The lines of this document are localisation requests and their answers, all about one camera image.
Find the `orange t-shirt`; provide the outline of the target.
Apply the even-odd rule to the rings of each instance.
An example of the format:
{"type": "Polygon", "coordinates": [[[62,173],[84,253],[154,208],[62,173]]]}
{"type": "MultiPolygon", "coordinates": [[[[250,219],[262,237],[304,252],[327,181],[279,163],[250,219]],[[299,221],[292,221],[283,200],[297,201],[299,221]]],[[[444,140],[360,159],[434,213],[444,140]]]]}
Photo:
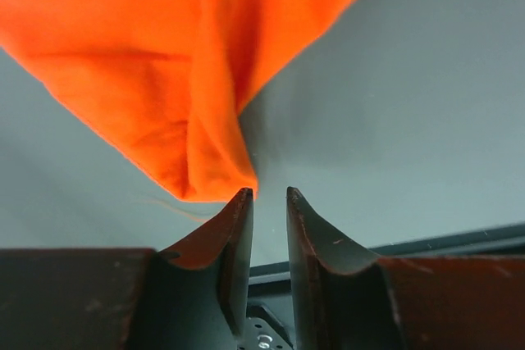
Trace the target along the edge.
{"type": "Polygon", "coordinates": [[[258,186],[241,112],[354,1],[1,0],[1,45],[175,198],[225,202],[258,186]]]}

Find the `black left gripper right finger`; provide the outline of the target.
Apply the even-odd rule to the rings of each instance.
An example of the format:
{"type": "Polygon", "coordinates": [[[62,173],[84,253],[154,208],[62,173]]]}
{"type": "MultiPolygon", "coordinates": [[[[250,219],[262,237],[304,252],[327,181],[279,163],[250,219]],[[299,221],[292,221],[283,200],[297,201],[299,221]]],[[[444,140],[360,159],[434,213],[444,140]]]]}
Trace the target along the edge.
{"type": "Polygon", "coordinates": [[[522,256],[380,255],[286,203],[297,348],[523,348],[522,256]]]}

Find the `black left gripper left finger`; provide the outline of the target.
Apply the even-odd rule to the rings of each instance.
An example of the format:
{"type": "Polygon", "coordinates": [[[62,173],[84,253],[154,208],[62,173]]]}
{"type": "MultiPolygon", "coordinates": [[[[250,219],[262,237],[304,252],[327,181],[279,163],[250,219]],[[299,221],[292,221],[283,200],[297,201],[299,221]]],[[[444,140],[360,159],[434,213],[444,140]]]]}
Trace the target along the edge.
{"type": "Polygon", "coordinates": [[[235,349],[253,193],[168,248],[4,249],[4,349],[235,349]]]}

